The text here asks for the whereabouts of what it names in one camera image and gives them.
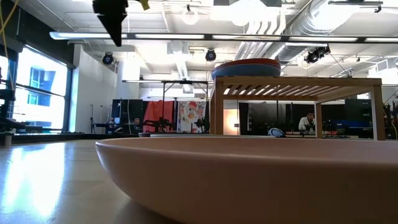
poster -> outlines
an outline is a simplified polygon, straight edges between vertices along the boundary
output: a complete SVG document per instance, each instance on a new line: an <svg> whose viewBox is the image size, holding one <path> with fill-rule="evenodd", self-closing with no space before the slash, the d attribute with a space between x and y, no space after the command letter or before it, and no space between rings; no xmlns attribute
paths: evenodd
<svg viewBox="0 0 398 224"><path fill-rule="evenodd" d="M202 133L202 129L196 126L198 119L205 117L205 101L179 101L177 116L177 131L188 133Z"/></svg>

person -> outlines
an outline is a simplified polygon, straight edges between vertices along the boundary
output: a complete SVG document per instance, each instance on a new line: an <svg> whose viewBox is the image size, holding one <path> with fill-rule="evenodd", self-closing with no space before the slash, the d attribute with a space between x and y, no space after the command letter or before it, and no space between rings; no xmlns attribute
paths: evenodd
<svg viewBox="0 0 398 224"><path fill-rule="evenodd" d="M308 128L309 131L315 131L315 120L312 111L309 111L307 113L307 116L302 117L298 124L298 129L300 131L308 131Z"/></svg>

